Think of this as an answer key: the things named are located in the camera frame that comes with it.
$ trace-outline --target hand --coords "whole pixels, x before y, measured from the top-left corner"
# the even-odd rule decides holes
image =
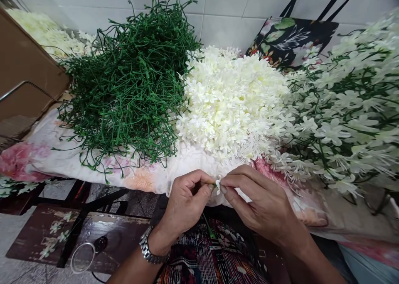
[[[148,238],[153,254],[167,254],[176,238],[198,222],[211,197],[214,183],[215,180],[202,170],[175,179],[165,214]]]
[[[309,236],[297,219],[283,188],[247,165],[239,166],[220,181],[222,192],[243,223],[276,245],[294,248]],[[246,203],[234,188],[252,202]]]

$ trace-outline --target pink floral cloth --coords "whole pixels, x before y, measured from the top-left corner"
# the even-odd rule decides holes
[[[102,164],[108,168],[107,171],[113,172],[105,178],[104,173],[81,165],[81,149],[77,148],[79,144],[76,141],[59,139],[72,135],[73,131],[60,128],[62,122],[57,116],[57,110],[50,111],[26,142],[15,144],[0,154],[0,174],[17,181],[40,182],[51,176],[102,184],[108,181],[113,186],[168,196],[173,180],[178,176],[202,169],[217,179],[239,166],[239,162],[235,161],[217,162],[202,148],[181,142],[176,157],[168,159],[166,169],[163,166],[166,162],[149,164],[140,159],[104,157]],[[398,234],[387,225],[383,216],[372,217],[361,205],[352,207],[342,196],[333,196],[332,190],[322,189],[314,180],[290,188],[284,177],[272,171],[262,158],[251,165],[284,188],[295,214],[310,227],[312,233],[345,243],[383,263],[399,266]],[[246,202],[250,201],[239,189],[237,192]],[[208,205],[220,204],[230,206],[223,194],[217,195],[215,190]]]

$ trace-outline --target wrist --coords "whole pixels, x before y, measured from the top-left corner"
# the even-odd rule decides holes
[[[160,222],[148,236],[150,252],[155,256],[166,256],[177,237]]]
[[[301,257],[302,254],[306,253],[311,241],[313,239],[306,226],[298,220],[291,227],[290,233],[282,237],[278,244],[296,257]]]

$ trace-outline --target green wire stem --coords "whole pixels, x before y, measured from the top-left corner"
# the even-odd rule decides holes
[[[137,15],[132,7],[127,22],[109,20],[108,29],[97,30],[90,54],[61,63],[73,82],[59,119],[66,123],[61,127],[74,130],[66,140],[80,142],[82,165],[109,174],[112,169],[101,163],[105,156],[137,155],[164,164],[176,155],[171,116],[185,101],[178,73],[187,72],[187,51],[201,48],[184,14],[193,2],[152,0],[145,6],[149,13]]]

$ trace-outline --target left hand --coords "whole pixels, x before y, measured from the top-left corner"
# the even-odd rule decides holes
[[[214,183],[215,180],[202,170],[175,179],[165,214],[148,238],[150,250],[153,241],[154,248],[156,245],[164,246],[158,253],[165,253],[177,237],[198,222],[211,197]]]

